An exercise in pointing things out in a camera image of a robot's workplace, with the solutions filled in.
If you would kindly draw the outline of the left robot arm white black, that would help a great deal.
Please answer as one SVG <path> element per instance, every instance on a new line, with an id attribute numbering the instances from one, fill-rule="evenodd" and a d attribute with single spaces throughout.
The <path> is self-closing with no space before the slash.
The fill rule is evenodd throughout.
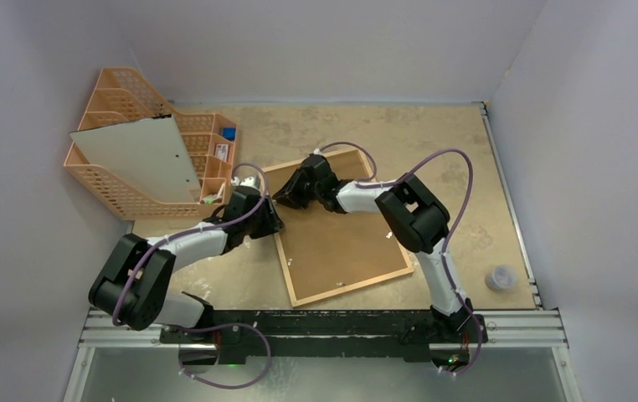
<path id="1" fill-rule="evenodd" d="M 123 235 L 95 278 L 88 301 L 110 314 L 116 326 L 137 331 L 152 324 L 180 327 L 192 342 L 204 342 L 213 334 L 213 308 L 187 292 L 169 293 L 172 274 L 283 227 L 270 198 L 240 185 L 227 204 L 189 229 L 162 237 Z"/>

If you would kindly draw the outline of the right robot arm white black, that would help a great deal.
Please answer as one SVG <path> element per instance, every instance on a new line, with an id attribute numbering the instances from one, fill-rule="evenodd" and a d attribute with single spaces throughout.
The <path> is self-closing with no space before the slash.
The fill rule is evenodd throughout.
<path id="1" fill-rule="evenodd" d="M 394 238 L 419 262 L 430 292 L 436 334 L 446 341 L 464 332 L 482 337 L 479 317 L 450 256 L 450 213 L 414 171 L 393 182 L 362 183 L 340 179 L 325 156 L 312 153 L 272 198 L 291 209 L 306 209 L 317 201 L 336 214 L 380 213 Z"/>

